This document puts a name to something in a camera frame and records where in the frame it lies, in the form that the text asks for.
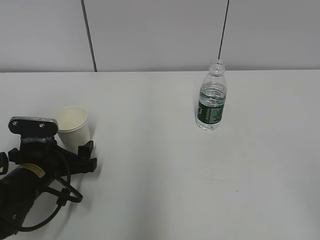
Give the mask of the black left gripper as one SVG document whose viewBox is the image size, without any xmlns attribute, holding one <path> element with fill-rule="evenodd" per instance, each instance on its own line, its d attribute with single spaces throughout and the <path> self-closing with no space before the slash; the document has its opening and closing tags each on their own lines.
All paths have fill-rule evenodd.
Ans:
<svg viewBox="0 0 320 240">
<path fill-rule="evenodd" d="M 17 165 L 35 164 L 43 170 L 51 170 L 61 175 L 92 173 L 97 168 L 97 159 L 92 158 L 94 141 L 80 145 L 77 154 L 58 146 L 54 137 L 44 142 L 26 142 L 21 139 L 20 148 L 8 152 L 8 160 Z"/>
</svg>

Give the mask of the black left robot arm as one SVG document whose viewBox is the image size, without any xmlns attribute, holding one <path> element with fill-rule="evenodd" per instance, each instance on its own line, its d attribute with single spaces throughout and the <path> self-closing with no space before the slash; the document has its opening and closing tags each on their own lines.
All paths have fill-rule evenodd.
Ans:
<svg viewBox="0 0 320 240">
<path fill-rule="evenodd" d="M 2 152 L 1 159 L 18 166 L 0 180 L 0 238 L 38 230 L 67 202 L 80 203 L 83 196 L 71 186 L 71 176 L 96 170 L 98 160 L 91 157 L 93 149 L 94 142 L 90 140 L 73 153 L 50 138 L 47 142 L 22 140 L 20 148 Z M 41 223 L 25 227 L 25 218 L 42 193 L 56 196 L 57 207 Z"/>
</svg>

